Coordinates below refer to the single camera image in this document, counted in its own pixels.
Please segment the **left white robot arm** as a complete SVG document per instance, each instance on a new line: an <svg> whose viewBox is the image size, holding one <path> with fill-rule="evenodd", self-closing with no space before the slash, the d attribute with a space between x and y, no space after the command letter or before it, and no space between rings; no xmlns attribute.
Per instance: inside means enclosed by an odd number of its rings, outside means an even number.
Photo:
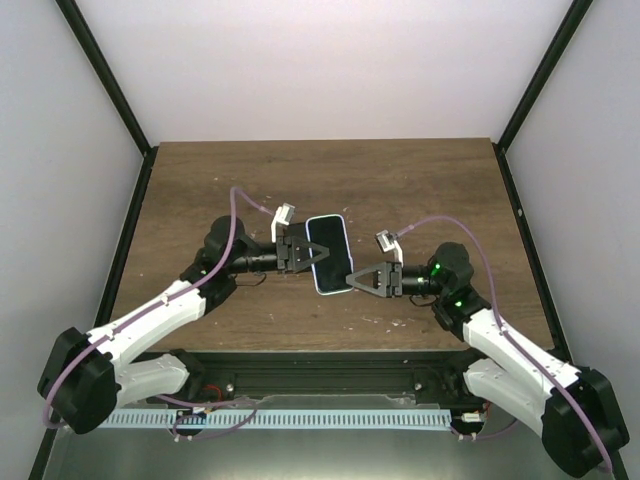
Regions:
<svg viewBox="0 0 640 480"><path fill-rule="evenodd" d="M44 423L85 434L138 400L172 394L196 402L205 382L196 360L184 351L149 361L140 355L221 306L237 289L236 274L319 272L340 252L309 225L275 220L271 241L258 243L236 215L216 219L193 262L161 294L87 333L71 327L56 338L37 385Z"/></svg>

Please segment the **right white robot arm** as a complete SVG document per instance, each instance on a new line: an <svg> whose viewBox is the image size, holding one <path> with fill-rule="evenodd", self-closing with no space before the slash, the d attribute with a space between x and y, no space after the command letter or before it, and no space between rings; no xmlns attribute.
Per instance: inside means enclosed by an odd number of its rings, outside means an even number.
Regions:
<svg viewBox="0 0 640 480"><path fill-rule="evenodd" d="M611 470L629 433L611 382L601 372L556 358L510 325L473 287L466 248L440 245L428 263L383 262L347 276L381 298L431 296L439 325L470 346L470 362L444 378L447 396L482 398L509 413L541 440L554 463L581 478Z"/></svg>

